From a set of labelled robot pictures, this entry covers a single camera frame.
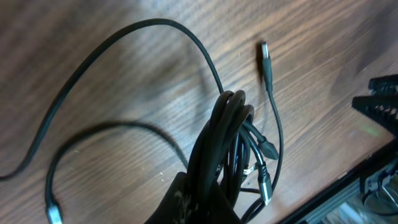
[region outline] wooden surface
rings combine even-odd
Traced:
[[[275,223],[391,139],[352,97],[372,77],[398,73],[398,4],[390,1],[11,1],[0,3],[0,173],[21,161],[56,93],[118,29],[166,17],[208,49],[226,90],[242,89],[255,125],[278,146],[256,68],[267,40],[285,157],[272,203],[253,223]],[[168,131],[189,157],[218,96],[200,52],[180,32],[151,27],[112,46],[57,113],[33,163],[0,183],[0,223],[46,223],[44,178],[56,149],[108,119]],[[275,161],[267,161],[274,175]],[[182,163],[140,130],[104,133],[68,153],[55,177],[65,223],[143,223]],[[245,185],[256,186],[256,175]],[[241,216],[257,195],[239,196]]]

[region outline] wooden table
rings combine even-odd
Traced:
[[[0,3],[0,173],[21,161],[50,102],[82,60],[118,29],[166,17],[208,49],[226,90],[244,90],[255,125],[278,146],[255,46],[267,40],[285,157],[275,223],[391,140],[351,108],[370,78],[398,73],[397,1],[11,1]],[[28,169],[0,183],[0,223],[46,223],[44,179],[73,133],[109,119],[168,131],[189,157],[218,96],[204,58],[181,32],[151,27],[112,46],[68,95]],[[274,175],[275,161],[267,161]],[[143,223],[182,163],[150,133],[120,129],[85,141],[57,170],[65,223]],[[256,175],[244,185],[256,186]],[[241,216],[257,195],[241,193]]]

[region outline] cable connector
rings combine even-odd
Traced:
[[[47,218],[50,224],[62,224],[62,213],[57,203],[47,206]]]
[[[257,163],[253,164],[253,166],[251,166],[248,169],[243,169],[243,175],[248,176],[251,172],[255,171],[257,169]]]
[[[271,177],[267,171],[266,166],[258,166],[259,169],[259,190],[261,199],[264,201],[265,205],[268,205],[271,202],[272,197],[272,184]]]
[[[261,44],[262,50],[262,69],[264,71],[264,79],[266,81],[266,90],[270,93],[272,92],[272,67],[271,67],[271,57],[268,52],[268,45],[266,42]]]
[[[278,151],[276,151],[276,148],[273,143],[265,139],[263,142],[259,141],[258,146],[265,157],[267,157],[268,159],[278,160],[279,154]]]

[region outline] black cable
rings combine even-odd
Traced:
[[[169,136],[165,131],[161,130],[160,128],[157,128],[151,124],[146,124],[142,123],[139,121],[108,121],[104,122],[101,124],[97,124],[95,126],[92,126],[90,128],[86,128],[79,133],[76,133],[73,135],[69,140],[67,140],[61,147],[60,149],[56,152],[54,155],[52,162],[50,164],[50,168],[47,172],[47,176],[45,179],[45,202],[47,205],[53,203],[55,201],[53,192],[52,192],[52,184],[53,184],[53,178],[55,174],[55,169],[57,168],[58,163],[60,162],[62,156],[72,147],[76,146],[77,143],[88,139],[89,137],[92,137],[95,134],[98,134],[100,132],[103,132],[105,130],[109,130],[112,128],[118,128],[118,127],[126,127],[126,128],[142,128],[145,130],[148,130],[162,139],[164,139],[177,153],[178,158],[182,161],[184,164],[185,168],[188,167],[188,161],[184,157],[183,152],[181,148],[178,146],[176,141]]]
[[[260,190],[259,189],[249,189],[249,188],[241,187],[241,192],[259,194]]]
[[[47,112],[43,118],[43,121],[41,122],[39,129],[37,130],[37,133],[36,133],[35,137],[33,138],[32,144],[30,145],[30,147],[25,155],[25,158],[22,160],[22,162],[17,166],[17,168],[14,171],[12,171],[11,173],[9,173],[7,175],[0,176],[0,181],[9,180],[9,179],[15,177],[16,175],[20,174],[23,170],[25,170],[26,167],[30,164],[35,153],[37,152],[37,149],[40,146],[41,141],[43,140],[43,138],[45,136],[45,133],[47,132],[47,130],[50,126],[50,123],[51,123],[53,117],[55,116],[55,113],[58,111],[62,102],[68,95],[69,91],[73,88],[73,86],[80,79],[80,77],[84,74],[84,72],[88,69],[88,67],[106,49],[108,49],[111,45],[113,45],[116,41],[118,41],[125,35],[133,32],[135,30],[138,30],[138,29],[141,29],[144,27],[155,26],[155,25],[172,26],[172,27],[175,27],[178,30],[182,31],[187,36],[189,36],[189,38],[191,38],[193,40],[193,42],[198,46],[198,48],[202,52],[203,56],[205,57],[207,64],[209,65],[210,70],[211,70],[211,72],[214,76],[214,79],[216,81],[218,90],[220,91],[220,93],[223,92],[223,86],[221,84],[221,81],[220,81],[220,78],[218,77],[216,68],[215,68],[213,62],[211,61],[211,58],[210,58],[208,52],[206,51],[203,44],[198,40],[198,38],[191,31],[189,31],[186,27],[184,27],[183,25],[181,25],[177,22],[174,22],[174,21],[171,21],[168,19],[149,19],[146,21],[141,21],[141,22],[131,24],[131,25],[117,31],[110,37],[108,37],[91,54],[89,54],[89,56],[87,56],[87,58],[83,61],[83,63],[80,64],[80,66],[76,69],[76,71],[73,72],[72,76],[64,84],[64,86],[59,91],[58,95],[55,97],[52,104],[50,105],[50,108],[47,110]]]
[[[91,54],[89,54],[89,56],[87,56],[87,58],[76,69],[76,71],[72,74],[72,76],[67,80],[66,84],[64,84],[58,95],[53,100],[52,104],[50,105],[50,108],[47,110],[43,118],[43,121],[39,126],[39,130],[37,131],[32,141],[32,144],[30,145],[27,154],[25,155],[25,158],[22,160],[22,162],[18,165],[18,167],[14,171],[12,171],[10,174],[0,177],[0,181],[8,180],[10,178],[15,177],[17,174],[21,173],[29,165],[33,156],[37,152],[40,142],[41,140],[43,140],[45,133],[47,132],[53,117],[55,116],[55,113],[61,106],[62,102],[66,98],[69,91],[73,88],[75,83],[80,79],[80,77],[88,69],[88,67],[117,40],[121,39],[125,35],[135,30],[154,25],[172,26],[182,31],[184,34],[188,35],[189,38],[191,38],[194,41],[194,43],[198,46],[203,56],[205,57],[205,60],[207,61],[211,69],[211,72],[214,76],[214,79],[216,81],[218,90],[221,93],[220,97],[218,98],[215,104],[209,122],[207,122],[205,127],[202,129],[202,132],[200,133],[194,145],[191,158],[188,163],[187,178],[188,182],[190,183],[189,187],[191,187],[195,191],[194,198],[199,202],[201,201],[205,202],[207,200],[210,185],[214,181],[215,177],[217,177],[216,170],[221,166],[224,167],[224,173],[226,174],[223,180],[221,181],[221,187],[224,190],[226,198],[233,206],[236,203],[236,199],[238,198],[238,193],[241,190],[240,185],[241,182],[243,181],[243,169],[246,169],[248,167],[249,156],[250,156],[249,150],[252,150],[254,152],[257,164],[259,168],[261,168],[262,170],[262,172],[260,172],[259,169],[259,181],[260,179],[269,180],[268,178],[269,174],[266,171],[266,165],[262,158],[261,152],[264,154],[265,152],[264,150],[267,150],[266,147],[269,148],[271,144],[267,142],[266,138],[252,125],[254,108],[251,105],[244,105],[245,102],[244,92],[241,90],[237,91],[236,93],[230,91],[223,91],[220,78],[217,74],[216,68],[213,62],[211,61],[208,52],[201,44],[201,42],[195,37],[195,35],[192,32],[190,32],[186,27],[168,19],[149,19],[146,21],[137,22],[135,24],[129,25],[117,31],[115,34],[108,37],[102,44],[100,44]],[[283,135],[282,135],[282,126],[280,125],[279,115],[275,107],[274,99],[271,97],[272,90],[271,91],[268,90],[268,92],[270,94],[270,101],[274,109],[274,114],[278,123],[279,136],[280,136],[279,161],[277,165],[275,179],[272,183],[272,190],[274,190],[276,187],[277,180],[279,178],[280,168],[282,165]],[[187,165],[187,162],[183,157],[182,152],[177,146],[177,144],[175,144],[170,138],[168,138],[166,134],[159,131],[159,129],[156,129],[153,126],[149,126],[148,124],[142,124],[138,122],[131,122],[131,123],[116,122],[116,123],[101,124],[99,126],[94,127],[93,129],[86,129],[78,133],[74,137],[72,137],[69,142],[64,144],[58,150],[51,163],[49,172],[47,174],[46,188],[45,188],[48,216],[55,215],[53,218],[55,218],[56,220],[62,219],[58,203],[54,199],[52,193],[53,176],[55,168],[61,157],[76,142],[81,141],[82,139],[87,138],[88,136],[91,136],[92,134],[95,134],[99,131],[108,128],[114,128],[116,126],[138,126],[155,132],[156,134],[163,137],[176,150],[178,156],[181,158],[183,163]],[[259,145],[255,144],[251,134],[257,137]],[[271,193],[267,192],[267,194],[269,196],[267,200],[271,199],[272,192]],[[252,206],[250,206],[249,210],[245,213],[245,216],[243,218],[243,220],[244,219],[246,220],[245,223],[248,220],[251,220],[254,217],[254,215],[258,214],[261,211],[261,209],[265,206],[264,201],[265,201],[264,198],[259,198],[253,203]]]
[[[282,160],[284,156],[284,134],[282,130],[282,123],[280,122],[278,109],[275,104],[274,94],[273,94],[273,87],[272,87],[272,68],[271,68],[271,56],[268,53],[268,45],[267,43],[263,42],[261,44],[262,47],[262,69],[263,69],[263,76],[264,81],[266,83],[266,90],[268,92],[269,101],[272,106],[272,110],[274,112],[275,120],[278,127],[278,134],[279,134],[279,156],[278,156],[278,163],[276,167],[275,177],[272,181],[272,191],[275,190],[276,185],[279,180],[280,171],[282,169]],[[246,211],[246,213],[242,217],[242,222],[247,223],[250,222],[263,208],[265,207],[265,203],[260,203],[259,199],[252,204]]]
[[[268,96],[269,96],[269,101],[272,106],[272,110],[274,111],[276,123],[278,126],[278,134],[279,134],[279,158],[278,158],[278,163],[276,166],[275,177],[274,177],[274,180],[272,181],[272,190],[275,190],[276,185],[279,180],[280,170],[282,169],[282,160],[284,158],[284,134],[283,134],[283,130],[282,130],[282,123],[280,122],[280,118],[279,118],[278,109],[275,104],[274,95],[272,94],[272,92],[268,91]]]

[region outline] metal connector tip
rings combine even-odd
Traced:
[[[261,51],[262,51],[262,58],[263,59],[269,58],[267,42],[261,43]]]
[[[253,164],[253,166],[251,166],[248,169],[244,169],[243,175],[249,175],[251,172],[255,171],[256,169],[257,169],[257,163]]]
[[[265,183],[259,183],[259,190],[261,199],[266,205],[268,205],[271,202],[272,197],[271,180],[269,179]]]
[[[52,205],[47,209],[47,218],[50,224],[62,224],[61,211],[56,205]]]

